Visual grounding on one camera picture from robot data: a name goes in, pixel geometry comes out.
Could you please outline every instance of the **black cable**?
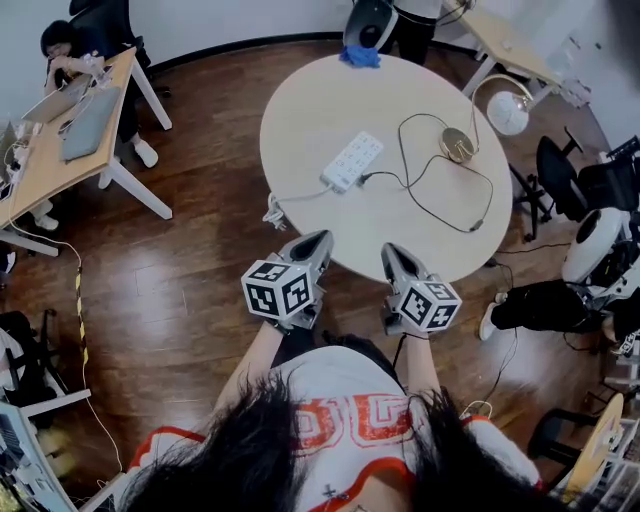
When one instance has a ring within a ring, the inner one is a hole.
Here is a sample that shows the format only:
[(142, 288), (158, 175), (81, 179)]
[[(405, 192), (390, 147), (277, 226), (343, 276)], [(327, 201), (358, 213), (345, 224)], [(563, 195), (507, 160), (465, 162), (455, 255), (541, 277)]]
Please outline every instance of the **black cable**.
[(518, 328), (516, 327), (515, 328), (515, 337), (513, 338), (513, 341), (511, 342), (511, 345), (509, 346), (509, 350), (507, 350), (507, 353), (504, 355), (504, 358), (502, 359), (502, 364), (500, 365), (500, 369), (498, 370), (498, 376), (496, 377), (496, 381), (493, 383), (493, 386), (491, 387), (491, 390), (487, 393), (487, 396), (485, 396), (484, 399), (481, 400), (482, 402), (487, 402), (489, 400), (489, 398), (491, 397), (491, 395), (493, 395), (493, 392), (498, 387), (498, 383), (500, 382), (500, 378), (502, 377), (502, 372), (504, 372), (504, 370), (507, 368), (507, 366), (509, 366), (509, 363), (515, 357), (517, 350), (518, 350)]
[(563, 332), (562, 333), (562, 339), (564, 340), (564, 342), (567, 344), (567, 346), (571, 349), (574, 350), (575, 352), (586, 352), (587, 350), (591, 350), (591, 347), (586, 347), (586, 348), (578, 348), (573, 346), (571, 343), (569, 343), (569, 340), (567, 339), (567, 333)]
[[(442, 155), (433, 155), (429, 161), (427, 162), (427, 164), (424, 166), (424, 168), (422, 169), (422, 172), (420, 173), (420, 175), (413, 180), (412, 182), (410, 182), (409, 180), (409, 166), (407, 164), (407, 155), (405, 153), (404, 150), (404, 144), (402, 142), (402, 127), (405, 125), (405, 123), (407, 123), (408, 121), (410, 121), (411, 119), (415, 118), (415, 117), (420, 117), (420, 116), (425, 116), (425, 117), (433, 117), (434, 119), (437, 119), (438, 121), (440, 121), (442, 123), (442, 125), (447, 128), (447, 123), (445, 123), (442, 119), (440, 119), (438, 116), (435, 116), (433, 114), (425, 114), (425, 113), (419, 113), (419, 114), (413, 114), (412, 116), (407, 117), (404, 121), (402, 121), (400, 123), (400, 125), (398, 126), (398, 144), (400, 145), (400, 154), (402, 156), (402, 164), (404, 166), (404, 173), (405, 173), (405, 177), (406, 177), (406, 184), (403, 183), (403, 181), (400, 179), (400, 177), (393, 173), (393, 172), (389, 172), (389, 171), (378, 171), (378, 172), (372, 172), (369, 174), (363, 174), (360, 179), (359, 179), (359, 185), (364, 185), (366, 183), (366, 181), (371, 178), (371, 176), (375, 176), (376, 174), (389, 174), (394, 176), (398, 182), (400, 183), (400, 185), (402, 186), (402, 188), (404, 188), (407, 192), (409, 192), (409, 196), (411, 197), (411, 199), (413, 200), (413, 202), (424, 212), (428, 213), (429, 215), (431, 215), (432, 217), (434, 217), (435, 219), (439, 220), (440, 222), (442, 222), (443, 224), (449, 226), (451, 229), (454, 229), (455, 231), (458, 231), (459, 233), (473, 233), (474, 231), (477, 231), (478, 229), (480, 229), (480, 227), (482, 226), (485, 217), (487, 216), (487, 213), (489, 212), (489, 208), (491, 206), (491, 202), (493, 201), (493, 182), (487, 178), (484, 174), (479, 173), (478, 171), (475, 171), (465, 165), (462, 164), (458, 164), (456, 162), (453, 162), (452, 160), (446, 158), (445, 156)], [(440, 217), (439, 215), (436, 215), (435, 213), (433, 213), (431, 210), (425, 208), (420, 201), (418, 201), (416, 199), (416, 197), (413, 195), (413, 191), (411, 190), (411, 188), (418, 183), (418, 181), (420, 181), (422, 179), (422, 177), (425, 175), (425, 173), (427, 172), (427, 169), (429, 168), (429, 165), (431, 165), (431, 162), (433, 162), (433, 160), (435, 160), (436, 158), (442, 158), (448, 162), (453, 162), (455, 165), (457, 165), (458, 167), (462, 167), (463, 169), (466, 169), (469, 172), (472, 172), (473, 174), (477, 174), (478, 176), (480, 176), (482, 179), (484, 179), (488, 184), (489, 184), (489, 188), (490, 188), (490, 193), (489, 193), (489, 201), (487, 202), (487, 207), (484, 210), (484, 213), (482, 215), (482, 217), (473, 225), (471, 226), (469, 229), (463, 229), (460, 228), (458, 226), (454, 226), (453, 224), (451, 224), (450, 222), (444, 220), (442, 217)]]
[(393, 369), (396, 369), (396, 363), (398, 362), (398, 357), (400, 357), (400, 351), (402, 350), (402, 345), (404, 345), (404, 340), (407, 337), (406, 334), (402, 335), (402, 338), (400, 338), (400, 341), (398, 342), (398, 348), (396, 350), (396, 355), (393, 358)]
[(400, 338), (400, 341), (398, 342), (398, 348), (396, 349), (396, 355), (393, 357), (393, 368), (394, 368), (394, 370), (396, 368), (396, 363), (398, 362), (398, 357), (400, 357), (400, 352), (402, 351), (402, 346), (404, 345), (404, 340), (406, 339), (407, 336), (411, 336), (413, 338), (418, 338), (420, 340), (429, 341), (429, 338), (421, 338), (420, 336), (416, 336), (415, 334), (409, 334), (407, 332), (403, 332), (402, 333), (402, 338)]
[(509, 278), (510, 278), (509, 280), (507, 280), (507, 278), (505, 277), (504, 272), (502, 272), (502, 277), (505, 278), (504, 280), (507, 282), (507, 287), (509, 288), (509, 290), (512, 290), (514, 287), (513, 270), (509, 265), (505, 265), (504, 263), (500, 263), (499, 261), (496, 261), (496, 265), (500, 267), (500, 272), (502, 272), (503, 268), (506, 268), (509, 271)]
[(449, 11), (446, 14), (443, 14), (442, 16), (440, 16), (438, 18), (437, 21), (441, 21), (444, 18), (453, 15), (453, 13), (455, 13), (456, 11), (462, 9), (462, 12), (460, 13), (460, 15), (456, 19), (449, 20), (446, 23), (440, 23), (439, 25), (436, 25), (436, 26), (438, 26), (438, 27), (446, 27), (447, 25), (451, 25), (452, 23), (455, 23), (456, 21), (460, 21), (460, 18), (462, 18), (466, 14), (467, 11), (470, 11), (471, 9), (473, 9), (476, 6), (476, 1), (477, 0), (467, 0), (462, 5), (459, 5), (457, 8)]
[(524, 253), (528, 253), (528, 252), (534, 252), (537, 251), (539, 249), (545, 249), (548, 247), (566, 247), (568, 245), (571, 245), (573, 242), (567, 242), (564, 244), (545, 244), (545, 245), (541, 245), (539, 247), (536, 247), (535, 249), (529, 249), (526, 251), (496, 251), (496, 254), (524, 254)]

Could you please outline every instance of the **white wall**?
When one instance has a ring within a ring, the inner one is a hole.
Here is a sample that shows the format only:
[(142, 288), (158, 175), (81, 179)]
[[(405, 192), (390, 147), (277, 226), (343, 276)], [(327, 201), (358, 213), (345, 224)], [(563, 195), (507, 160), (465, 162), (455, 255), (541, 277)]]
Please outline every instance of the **white wall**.
[(574, 71), (610, 146), (640, 135), (640, 3), (596, 0), (574, 35)]
[(20, 118), (41, 97), (47, 63), (40, 35), (67, 19), (69, 0), (0, 0), (0, 118)]
[[(480, 0), (513, 18), (526, 0)], [(66, 19), (69, 0), (0, 0), (0, 117), (20, 117), (42, 95), (45, 62), (40, 34), (54, 19)], [(145, 38), (154, 64), (225, 43), (283, 34), (341, 31), (351, 0), (130, 0), (136, 35)], [(459, 23), (436, 39), (473, 47)]]

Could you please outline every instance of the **white lamp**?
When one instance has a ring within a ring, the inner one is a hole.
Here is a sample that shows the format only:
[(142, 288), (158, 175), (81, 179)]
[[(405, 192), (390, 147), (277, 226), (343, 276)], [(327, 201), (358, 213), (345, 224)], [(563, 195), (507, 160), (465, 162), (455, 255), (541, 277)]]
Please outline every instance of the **white lamp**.
[(485, 78), (475, 88), (471, 95), (471, 124), (476, 137), (476, 145), (462, 130), (445, 128), (440, 137), (440, 147), (443, 153), (456, 163), (464, 163), (480, 151), (478, 126), (476, 125), (475, 100), (478, 89), (491, 80), (507, 80), (515, 84), (522, 91), (522, 95), (510, 91), (500, 91), (487, 104), (487, 117), (495, 130), (503, 135), (517, 135), (522, 133), (529, 123), (529, 108), (533, 97), (527, 88), (507, 75), (491, 75)]

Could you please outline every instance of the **black baseboard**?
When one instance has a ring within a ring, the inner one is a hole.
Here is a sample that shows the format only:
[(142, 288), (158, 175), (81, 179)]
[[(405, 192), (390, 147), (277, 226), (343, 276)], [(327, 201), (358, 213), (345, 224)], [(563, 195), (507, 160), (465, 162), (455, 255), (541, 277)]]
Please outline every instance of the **black baseboard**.
[[(176, 57), (174, 59), (165, 60), (160, 64), (154, 64), (149, 66), (148, 72), (151, 74), (160, 73), (166, 71), (175, 66), (181, 64), (187, 64), (194, 60), (203, 59), (204, 57), (211, 57), (213, 55), (221, 55), (223, 53), (236, 52), (239, 50), (247, 50), (249, 48), (256, 48), (258, 46), (267, 46), (272, 44), (282, 43), (299, 43), (304, 41), (340, 41), (342, 40), (342, 32), (306, 32), (304, 34), (288, 34), (282, 36), (270, 36), (270, 37), (258, 37), (256, 39), (245, 39), (244, 41), (235, 41), (233, 43), (221, 44), (219, 46), (212, 46), (211, 48), (204, 48), (196, 52), (187, 53)], [(449, 50), (452, 52), (464, 53), (471, 57), (475, 56), (476, 50), (470, 48), (462, 48), (460, 46), (454, 46), (449, 43), (441, 43), (440, 41), (432, 41), (431, 46), (434, 48), (441, 48), (443, 50)]]

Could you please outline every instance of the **white power strip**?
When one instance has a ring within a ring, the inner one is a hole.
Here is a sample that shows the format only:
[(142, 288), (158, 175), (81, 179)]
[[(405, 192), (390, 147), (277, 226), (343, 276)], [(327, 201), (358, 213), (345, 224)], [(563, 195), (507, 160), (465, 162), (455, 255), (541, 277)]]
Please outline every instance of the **white power strip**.
[(331, 185), (337, 193), (344, 194), (383, 148), (382, 142), (375, 137), (367, 132), (360, 132), (333, 162), (327, 165), (320, 180), (326, 185)]

